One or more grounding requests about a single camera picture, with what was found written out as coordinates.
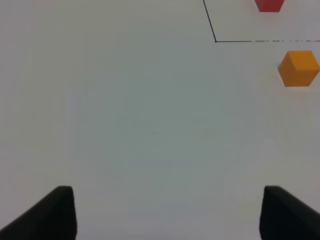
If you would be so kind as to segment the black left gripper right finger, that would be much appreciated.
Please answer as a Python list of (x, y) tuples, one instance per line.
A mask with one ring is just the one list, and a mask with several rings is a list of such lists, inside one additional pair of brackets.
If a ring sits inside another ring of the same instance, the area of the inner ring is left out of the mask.
[(320, 214), (282, 187), (267, 185), (259, 233), (262, 240), (319, 240)]

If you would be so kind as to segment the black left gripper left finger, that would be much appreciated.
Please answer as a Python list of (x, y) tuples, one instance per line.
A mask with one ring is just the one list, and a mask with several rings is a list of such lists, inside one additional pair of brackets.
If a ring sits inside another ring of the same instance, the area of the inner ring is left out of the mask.
[(75, 240), (77, 214), (71, 186), (49, 192), (25, 213), (0, 230), (2, 240)]

